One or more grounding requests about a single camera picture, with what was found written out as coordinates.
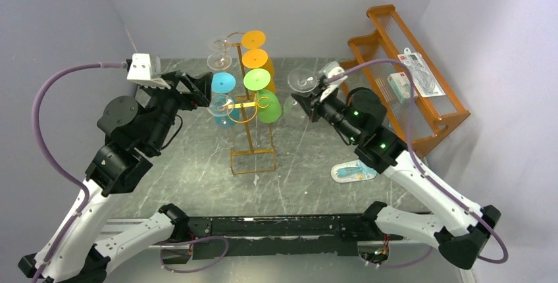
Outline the clear wine glass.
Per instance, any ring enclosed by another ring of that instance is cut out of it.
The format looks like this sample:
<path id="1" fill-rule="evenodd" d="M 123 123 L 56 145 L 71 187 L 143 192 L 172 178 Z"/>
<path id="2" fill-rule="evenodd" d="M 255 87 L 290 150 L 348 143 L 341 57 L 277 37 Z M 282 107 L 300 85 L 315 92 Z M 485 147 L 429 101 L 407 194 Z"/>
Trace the clear wine glass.
<path id="1" fill-rule="evenodd" d="M 226 53 L 231 47 L 231 43 L 226 37 L 214 37 L 209 42 L 209 47 L 215 53 Z"/>
<path id="2" fill-rule="evenodd" d="M 213 71 L 226 71 L 232 64 L 232 58 L 227 53 L 212 53 L 207 57 L 207 66 Z"/>

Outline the clear flute glass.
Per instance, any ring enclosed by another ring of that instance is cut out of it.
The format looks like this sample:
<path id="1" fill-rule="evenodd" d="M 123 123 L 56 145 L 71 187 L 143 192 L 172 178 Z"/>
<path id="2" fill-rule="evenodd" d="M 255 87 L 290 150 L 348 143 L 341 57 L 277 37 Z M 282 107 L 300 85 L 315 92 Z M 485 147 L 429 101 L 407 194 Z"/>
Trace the clear flute glass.
<path id="1" fill-rule="evenodd" d="M 235 142 L 236 132 L 234 120 L 239 120 L 240 110 L 235 108 L 236 102 L 226 94 L 214 94 L 212 96 L 208 111 L 213 115 L 214 121 L 220 131 L 227 135 L 231 144 Z"/>

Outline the blue plastic goblet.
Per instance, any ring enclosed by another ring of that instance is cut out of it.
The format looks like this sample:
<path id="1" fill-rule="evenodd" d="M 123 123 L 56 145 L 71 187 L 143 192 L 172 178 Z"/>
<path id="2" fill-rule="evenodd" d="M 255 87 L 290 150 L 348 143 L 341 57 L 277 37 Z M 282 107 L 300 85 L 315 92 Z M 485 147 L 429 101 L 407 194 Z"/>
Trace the blue plastic goblet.
<path id="1" fill-rule="evenodd" d="M 235 86 L 236 79 L 230 73 L 217 72 L 216 74 L 213 74 L 212 96 L 214 94 L 226 94 L 234 100 L 234 97 L 230 94 L 230 92 L 235 88 Z"/>

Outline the green plastic goblet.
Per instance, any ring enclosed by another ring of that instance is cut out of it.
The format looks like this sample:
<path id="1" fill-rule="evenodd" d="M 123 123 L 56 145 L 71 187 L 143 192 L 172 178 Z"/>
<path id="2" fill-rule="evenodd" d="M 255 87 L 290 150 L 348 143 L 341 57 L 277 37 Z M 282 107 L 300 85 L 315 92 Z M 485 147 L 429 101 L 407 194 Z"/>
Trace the green plastic goblet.
<path id="1" fill-rule="evenodd" d="M 246 89 L 255 93 L 257 118 L 266 124 L 276 122 L 282 114 L 282 108 L 276 94 L 269 90 L 270 72 L 263 68 L 250 70 L 243 79 Z"/>

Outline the orange plastic goblet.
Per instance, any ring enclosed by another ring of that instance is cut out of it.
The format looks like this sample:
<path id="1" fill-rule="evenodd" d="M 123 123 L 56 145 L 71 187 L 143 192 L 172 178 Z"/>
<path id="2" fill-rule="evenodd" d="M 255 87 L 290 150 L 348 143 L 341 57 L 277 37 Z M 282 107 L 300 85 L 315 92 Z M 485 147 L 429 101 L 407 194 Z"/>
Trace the orange plastic goblet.
<path id="1" fill-rule="evenodd" d="M 266 35 L 260 30 L 251 30 L 246 33 L 241 38 L 241 46 L 250 50 L 258 49 L 265 44 Z"/>
<path id="2" fill-rule="evenodd" d="M 273 63 L 265 50 L 250 49 L 241 61 L 249 69 L 243 79 L 245 88 L 251 91 L 268 90 L 276 93 Z"/>

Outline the orange plastic goblet front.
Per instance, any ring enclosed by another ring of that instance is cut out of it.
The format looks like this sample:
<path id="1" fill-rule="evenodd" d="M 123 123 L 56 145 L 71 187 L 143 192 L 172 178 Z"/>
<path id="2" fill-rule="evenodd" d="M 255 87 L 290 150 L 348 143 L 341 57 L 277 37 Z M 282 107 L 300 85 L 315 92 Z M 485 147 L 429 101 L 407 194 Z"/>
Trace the orange plastic goblet front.
<path id="1" fill-rule="evenodd" d="M 260 30 L 251 30 L 246 33 L 241 38 L 241 46 L 250 50 L 258 49 L 265 44 L 266 35 Z"/>

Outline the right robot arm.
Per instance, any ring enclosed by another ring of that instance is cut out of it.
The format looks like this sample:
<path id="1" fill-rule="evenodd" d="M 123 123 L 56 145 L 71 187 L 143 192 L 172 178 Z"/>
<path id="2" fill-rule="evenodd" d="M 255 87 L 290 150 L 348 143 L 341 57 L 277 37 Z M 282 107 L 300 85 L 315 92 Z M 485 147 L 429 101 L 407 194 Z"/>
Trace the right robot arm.
<path id="1" fill-rule="evenodd" d="M 324 100 L 315 93 L 291 97 L 310 121 L 322 118 L 347 138 L 362 164 L 403 186 L 431 212 L 420 215 L 375 201 L 361 215 L 366 238 L 398 235 L 420 241 L 465 270 L 482 259 L 480 253 L 490 238 L 498 239 L 494 226 L 500 211 L 468 200 L 420 162 L 411 147 L 383 126 L 387 111 L 372 90 L 358 88 L 346 103 L 335 94 Z"/>

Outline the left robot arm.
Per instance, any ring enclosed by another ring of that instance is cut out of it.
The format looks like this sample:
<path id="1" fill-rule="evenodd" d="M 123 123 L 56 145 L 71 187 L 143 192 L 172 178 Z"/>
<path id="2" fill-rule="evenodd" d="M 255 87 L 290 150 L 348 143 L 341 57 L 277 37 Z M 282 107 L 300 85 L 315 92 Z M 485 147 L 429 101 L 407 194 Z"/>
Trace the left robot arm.
<path id="1" fill-rule="evenodd" d="M 79 181 L 75 202 L 53 237 L 18 267 L 32 282 L 102 282 L 124 261 L 157 243 L 195 238 L 190 219 L 174 204 L 116 236 L 98 238 L 113 211 L 136 189 L 161 154 L 179 111 L 208 107 L 213 74 L 163 76 L 167 88 L 150 89 L 147 105 L 123 95 L 105 107 L 97 127 L 105 143 Z"/>

